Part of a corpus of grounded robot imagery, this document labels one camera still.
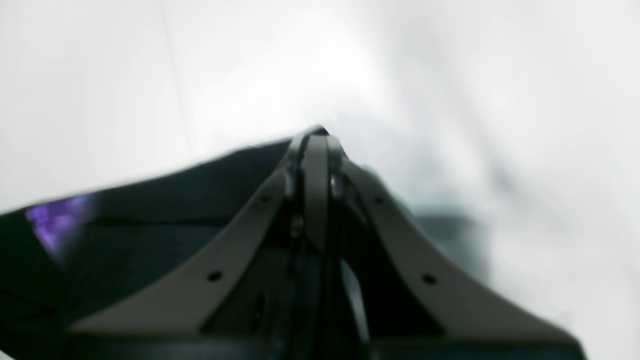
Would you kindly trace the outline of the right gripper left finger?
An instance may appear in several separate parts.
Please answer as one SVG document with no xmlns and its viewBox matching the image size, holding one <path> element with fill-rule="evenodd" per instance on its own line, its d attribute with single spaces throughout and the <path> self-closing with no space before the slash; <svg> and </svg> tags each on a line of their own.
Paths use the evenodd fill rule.
<svg viewBox="0 0 640 360">
<path fill-rule="evenodd" d="M 198 253 L 160 280 L 76 321 L 70 332 L 98 336 L 196 336 L 230 296 L 263 243 L 282 203 L 297 188 L 308 154 L 327 154 L 330 136 L 295 136 L 277 166 L 231 222 Z"/>
</svg>

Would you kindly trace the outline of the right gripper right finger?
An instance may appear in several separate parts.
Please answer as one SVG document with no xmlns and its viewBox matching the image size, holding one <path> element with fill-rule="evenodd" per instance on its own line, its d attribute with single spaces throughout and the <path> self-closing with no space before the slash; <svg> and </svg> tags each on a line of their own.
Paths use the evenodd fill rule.
<svg viewBox="0 0 640 360">
<path fill-rule="evenodd" d="M 391 270 L 413 300 L 462 343 L 570 344 L 566 331 L 533 316 L 488 289 L 451 262 L 375 176 L 354 164 L 336 137 L 327 139 L 331 172 L 354 190 Z"/>
</svg>

